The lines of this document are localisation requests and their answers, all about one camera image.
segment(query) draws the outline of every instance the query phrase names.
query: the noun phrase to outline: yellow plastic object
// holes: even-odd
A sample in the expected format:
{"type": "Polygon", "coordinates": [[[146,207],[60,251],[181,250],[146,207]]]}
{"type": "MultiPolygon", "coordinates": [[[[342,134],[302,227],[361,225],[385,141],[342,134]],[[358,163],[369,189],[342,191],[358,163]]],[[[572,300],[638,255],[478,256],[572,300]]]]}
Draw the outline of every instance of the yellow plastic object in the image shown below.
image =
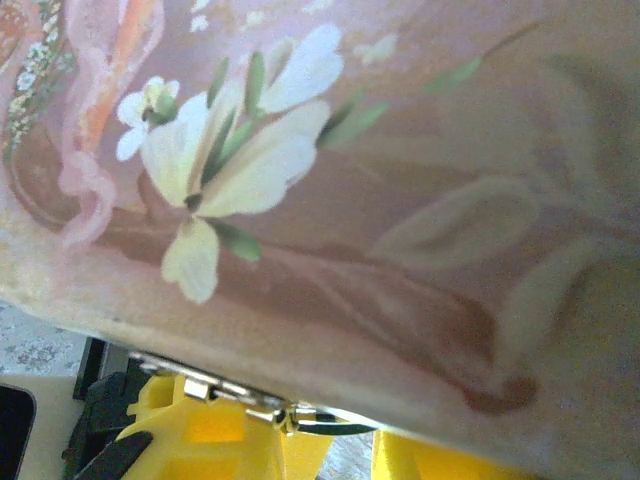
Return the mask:
{"type": "Polygon", "coordinates": [[[533,476],[471,455],[377,431],[372,480],[533,480],[533,476]]]}
{"type": "Polygon", "coordinates": [[[185,397],[184,377],[153,377],[118,438],[153,434],[123,480],[314,480],[333,437],[285,436],[237,402],[185,397]]]}

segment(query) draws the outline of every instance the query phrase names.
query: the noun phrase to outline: metal clasp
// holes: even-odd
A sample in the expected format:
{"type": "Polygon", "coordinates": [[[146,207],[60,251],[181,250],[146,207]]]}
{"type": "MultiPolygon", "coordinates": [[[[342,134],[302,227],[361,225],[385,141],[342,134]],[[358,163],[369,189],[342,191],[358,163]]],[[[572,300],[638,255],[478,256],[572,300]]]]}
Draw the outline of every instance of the metal clasp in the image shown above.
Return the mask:
{"type": "Polygon", "coordinates": [[[182,375],[184,394],[207,402],[226,398],[245,405],[247,415],[268,422],[286,435],[304,432],[317,435],[352,435],[374,430],[374,427],[341,420],[323,409],[300,401],[287,400],[263,390],[203,372],[175,360],[145,352],[130,352],[150,375],[182,375]]]}

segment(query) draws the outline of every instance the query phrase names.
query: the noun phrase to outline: flower petal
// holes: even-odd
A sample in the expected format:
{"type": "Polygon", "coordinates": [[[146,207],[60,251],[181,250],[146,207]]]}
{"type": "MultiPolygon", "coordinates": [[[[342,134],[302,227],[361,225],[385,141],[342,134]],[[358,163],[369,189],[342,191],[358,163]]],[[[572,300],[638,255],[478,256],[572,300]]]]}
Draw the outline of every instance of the flower petal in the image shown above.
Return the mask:
{"type": "Polygon", "coordinates": [[[177,283],[189,300],[202,304],[211,298],[218,283],[220,242],[213,228],[190,218],[162,258],[162,278],[177,283]]]}
{"type": "Polygon", "coordinates": [[[132,128],[143,124],[143,103],[144,99],[141,92],[133,92],[125,96],[118,105],[118,109],[116,110],[118,120],[132,128]]]}
{"type": "Polygon", "coordinates": [[[173,121],[155,128],[140,148],[151,181],[174,207],[184,207],[195,156],[188,148],[189,125],[173,121]]]}
{"type": "Polygon", "coordinates": [[[197,214],[221,218],[275,207],[315,159],[315,139],[329,118],[326,102],[310,102],[265,127],[203,191],[197,214]]]}
{"type": "Polygon", "coordinates": [[[201,117],[202,127],[198,138],[197,147],[195,147],[195,160],[193,169],[189,177],[190,193],[200,191],[200,179],[204,165],[207,162],[209,152],[213,147],[213,143],[224,125],[229,114],[235,111],[233,123],[230,132],[233,132],[242,111],[243,94],[242,88],[237,83],[231,82],[222,87],[218,95],[216,95],[213,104],[209,110],[206,109],[207,95],[202,93],[202,103],[205,108],[205,115],[201,117]]]}
{"type": "Polygon", "coordinates": [[[142,142],[147,138],[147,128],[143,124],[139,127],[132,128],[127,131],[120,140],[118,140],[118,146],[116,148],[116,158],[119,162],[126,162],[133,157],[142,142]]]}
{"type": "Polygon", "coordinates": [[[340,31],[333,24],[321,25],[312,31],[264,92],[260,107],[269,113],[282,112],[324,93],[344,67],[344,60],[335,53],[340,37],[340,31]]]}
{"type": "Polygon", "coordinates": [[[572,286],[580,283],[581,276],[600,262],[632,265],[639,253],[637,246],[597,236],[577,238],[551,252],[523,276],[505,300],[497,323],[496,368],[509,368],[566,326],[567,305],[577,296],[572,286]]]}
{"type": "Polygon", "coordinates": [[[459,268],[518,242],[539,214],[540,205],[523,181],[487,176],[392,227],[371,255],[409,269],[459,268]]]}
{"type": "Polygon", "coordinates": [[[207,95],[202,92],[182,104],[180,110],[178,110],[177,118],[178,120],[191,122],[196,119],[206,118],[208,114],[207,95]]]}

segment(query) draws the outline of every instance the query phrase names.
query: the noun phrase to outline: small white flower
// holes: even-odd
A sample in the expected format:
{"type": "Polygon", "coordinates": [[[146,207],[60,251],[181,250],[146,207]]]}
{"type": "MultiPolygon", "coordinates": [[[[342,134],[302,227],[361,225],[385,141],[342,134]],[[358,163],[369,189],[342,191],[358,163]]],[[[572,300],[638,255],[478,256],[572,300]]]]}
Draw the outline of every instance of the small white flower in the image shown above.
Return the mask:
{"type": "Polygon", "coordinates": [[[141,91],[130,93],[122,99],[116,114],[118,120],[131,129],[118,141],[116,158],[119,161],[125,162],[133,157],[147,138],[149,123],[142,118],[145,110],[155,109],[156,102],[163,93],[175,98],[179,89],[180,83],[177,80],[165,82],[161,77],[152,77],[141,91]]]}
{"type": "Polygon", "coordinates": [[[49,32],[49,35],[47,35],[47,38],[45,38],[44,41],[46,43],[51,43],[51,42],[55,42],[57,39],[58,39],[58,29],[54,28],[49,32]]]}
{"type": "Polygon", "coordinates": [[[191,13],[196,13],[206,7],[211,0],[195,0],[191,7],[191,13]]]}
{"type": "Polygon", "coordinates": [[[265,88],[259,107],[283,112],[327,91],[338,79],[344,60],[336,53],[341,33],[328,23],[307,35],[299,45],[284,39],[265,54],[265,88]]]}
{"type": "Polygon", "coordinates": [[[58,15],[52,15],[51,17],[49,17],[49,20],[47,20],[47,22],[42,26],[42,30],[47,33],[49,30],[51,30],[51,28],[56,24],[57,21],[58,15]]]}
{"type": "Polygon", "coordinates": [[[191,33],[202,32],[209,26],[206,15],[197,15],[191,19],[191,33]]]}
{"type": "Polygon", "coordinates": [[[37,62],[44,59],[48,54],[49,47],[44,45],[42,42],[36,42],[29,47],[27,58],[37,62]]]}
{"type": "Polygon", "coordinates": [[[24,105],[30,97],[31,95],[29,95],[29,93],[26,93],[11,100],[11,103],[9,103],[9,114],[12,117],[22,115],[25,112],[24,105]]]}
{"type": "Polygon", "coordinates": [[[188,197],[198,197],[161,266],[163,279],[178,283],[198,304],[211,297],[218,282],[220,239],[206,219],[274,208],[313,165],[316,138],[329,118],[324,101],[299,106],[248,140],[201,186],[213,142],[230,115],[234,126],[227,139],[233,134],[242,100],[240,87],[227,84],[207,110],[202,93],[186,102],[174,121],[154,129],[140,150],[153,184],[169,204],[185,208],[188,197]]]}
{"type": "Polygon", "coordinates": [[[16,81],[16,87],[18,91],[23,92],[31,88],[33,82],[36,80],[36,75],[31,72],[22,72],[18,75],[18,80],[16,81]]]}

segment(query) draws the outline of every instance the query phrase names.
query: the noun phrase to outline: black phone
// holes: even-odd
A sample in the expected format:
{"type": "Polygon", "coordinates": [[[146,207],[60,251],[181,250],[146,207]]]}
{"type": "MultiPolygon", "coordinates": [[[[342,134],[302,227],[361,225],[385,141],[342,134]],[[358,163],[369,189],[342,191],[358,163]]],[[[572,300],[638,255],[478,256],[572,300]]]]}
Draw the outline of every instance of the black phone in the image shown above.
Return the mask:
{"type": "Polygon", "coordinates": [[[0,384],[0,480],[18,478],[35,416],[30,392],[0,384]]]}

